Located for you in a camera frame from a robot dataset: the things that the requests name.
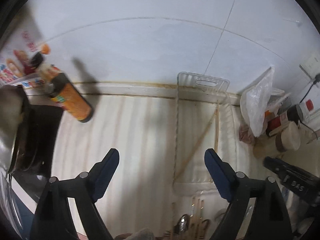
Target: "black cable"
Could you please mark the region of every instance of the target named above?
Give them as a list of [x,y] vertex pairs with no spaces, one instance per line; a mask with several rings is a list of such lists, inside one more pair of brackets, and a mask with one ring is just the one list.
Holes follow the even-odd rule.
[[310,86],[308,92],[305,94],[305,96],[303,97],[303,99],[301,99],[300,103],[306,98],[306,96],[309,94],[311,88],[313,87],[313,85],[315,85],[315,82],[312,83],[312,85]]
[[318,139],[318,135],[317,133],[315,132],[315,130],[313,130],[312,128],[310,128],[309,126],[307,126],[306,124],[304,124],[303,122],[301,122],[301,124],[303,124],[305,127],[309,128],[316,136],[316,139]]

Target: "tiled wall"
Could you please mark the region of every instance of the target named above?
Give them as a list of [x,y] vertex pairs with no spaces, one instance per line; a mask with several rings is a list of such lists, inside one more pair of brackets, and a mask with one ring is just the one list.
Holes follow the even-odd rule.
[[[296,99],[320,35],[294,0],[29,0],[73,81],[175,83],[180,71],[230,80],[241,93],[270,66]],[[315,98],[318,89],[311,95]]]

